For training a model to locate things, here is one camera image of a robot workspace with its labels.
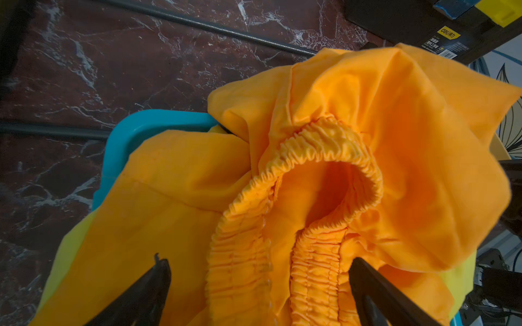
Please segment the yellow label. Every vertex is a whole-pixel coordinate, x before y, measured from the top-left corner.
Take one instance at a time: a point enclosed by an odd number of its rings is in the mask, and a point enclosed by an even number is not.
[[[453,29],[449,28],[448,26],[444,26],[443,28],[439,29],[437,33],[439,33],[440,35],[444,36],[445,38],[447,38],[449,40],[454,40],[460,36],[459,33],[454,31]]]

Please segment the wrinkled cloth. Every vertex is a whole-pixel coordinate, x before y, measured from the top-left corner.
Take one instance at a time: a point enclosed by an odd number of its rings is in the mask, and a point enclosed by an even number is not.
[[[208,112],[232,134],[145,141],[32,325],[85,324],[156,252],[172,269],[161,325],[357,325],[355,257],[448,324],[442,275],[509,202],[488,145],[520,93],[405,45],[225,85]]]

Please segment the shirred fabric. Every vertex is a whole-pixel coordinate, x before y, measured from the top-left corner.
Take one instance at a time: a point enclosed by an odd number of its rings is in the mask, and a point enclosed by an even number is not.
[[[355,257],[448,324],[447,272],[509,202],[488,145],[520,93],[405,45],[225,85],[208,111],[233,134],[144,142],[32,324],[86,323],[156,252],[161,325],[357,325]]]

